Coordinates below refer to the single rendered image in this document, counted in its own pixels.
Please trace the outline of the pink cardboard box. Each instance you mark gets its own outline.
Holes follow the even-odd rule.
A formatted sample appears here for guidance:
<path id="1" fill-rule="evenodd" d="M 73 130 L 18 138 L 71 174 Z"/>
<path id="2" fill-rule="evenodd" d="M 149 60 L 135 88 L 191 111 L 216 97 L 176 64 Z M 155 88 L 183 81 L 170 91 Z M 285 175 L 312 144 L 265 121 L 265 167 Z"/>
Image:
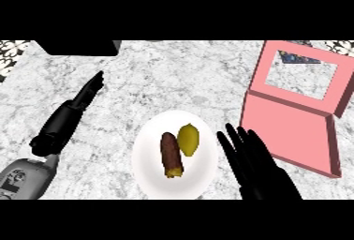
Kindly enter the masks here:
<path id="1" fill-rule="evenodd" d="M 338 66 L 322 99 L 266 83 L 279 50 Z M 284 40 L 265 42 L 239 125 L 257 132 L 275 158 L 331 178 L 343 176 L 335 120 L 343 117 L 353 93 L 354 57 Z"/>

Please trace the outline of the yellow lemon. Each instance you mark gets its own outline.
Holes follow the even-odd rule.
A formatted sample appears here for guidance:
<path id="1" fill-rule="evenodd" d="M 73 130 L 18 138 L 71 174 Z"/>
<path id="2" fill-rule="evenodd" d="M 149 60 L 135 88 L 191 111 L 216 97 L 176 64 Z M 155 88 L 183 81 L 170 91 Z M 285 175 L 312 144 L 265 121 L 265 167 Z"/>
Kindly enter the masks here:
<path id="1" fill-rule="evenodd" d="M 200 131 L 192 124 L 188 124 L 180 128 L 178 143 L 185 156 L 191 157 L 200 146 Z"/>

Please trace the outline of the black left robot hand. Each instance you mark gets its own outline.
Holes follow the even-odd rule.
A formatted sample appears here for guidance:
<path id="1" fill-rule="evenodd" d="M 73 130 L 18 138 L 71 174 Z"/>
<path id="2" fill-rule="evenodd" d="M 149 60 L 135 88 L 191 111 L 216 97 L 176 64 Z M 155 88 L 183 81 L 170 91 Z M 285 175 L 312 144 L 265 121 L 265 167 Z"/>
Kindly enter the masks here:
<path id="1" fill-rule="evenodd" d="M 46 157 L 60 154 L 79 127 L 83 113 L 104 87 L 101 71 L 82 87 L 74 99 L 67 100 L 55 110 L 30 146 L 33 154 Z"/>

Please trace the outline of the white oval plate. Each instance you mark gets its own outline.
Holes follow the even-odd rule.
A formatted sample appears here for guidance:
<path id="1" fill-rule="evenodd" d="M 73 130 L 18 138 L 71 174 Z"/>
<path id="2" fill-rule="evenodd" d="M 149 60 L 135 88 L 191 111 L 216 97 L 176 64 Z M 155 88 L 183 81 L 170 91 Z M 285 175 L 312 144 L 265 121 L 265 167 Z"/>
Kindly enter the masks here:
<path id="1" fill-rule="evenodd" d="M 132 166 L 149 199 L 195 200 L 217 169 L 216 136 L 204 120 L 185 111 L 160 113 L 138 135 Z"/>

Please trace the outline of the black appliance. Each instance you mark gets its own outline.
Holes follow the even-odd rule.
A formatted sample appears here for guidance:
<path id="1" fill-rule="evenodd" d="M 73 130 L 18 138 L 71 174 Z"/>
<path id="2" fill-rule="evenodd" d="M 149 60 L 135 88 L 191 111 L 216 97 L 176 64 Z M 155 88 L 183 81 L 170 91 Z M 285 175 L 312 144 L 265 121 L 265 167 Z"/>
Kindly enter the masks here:
<path id="1" fill-rule="evenodd" d="M 120 40 L 39 40 L 37 44 L 51 55 L 117 56 L 123 42 Z"/>

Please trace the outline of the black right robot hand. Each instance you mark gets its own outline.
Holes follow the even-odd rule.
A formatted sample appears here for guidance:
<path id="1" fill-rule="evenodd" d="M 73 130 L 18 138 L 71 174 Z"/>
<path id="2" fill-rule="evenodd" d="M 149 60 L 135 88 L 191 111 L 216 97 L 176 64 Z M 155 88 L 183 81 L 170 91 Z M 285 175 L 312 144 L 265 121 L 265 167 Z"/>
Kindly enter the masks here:
<path id="1" fill-rule="evenodd" d="M 267 146 L 256 132 L 226 124 L 217 139 L 223 146 L 232 172 L 241 185 L 244 200 L 300 201 L 300 191 L 287 171 L 278 166 Z"/>

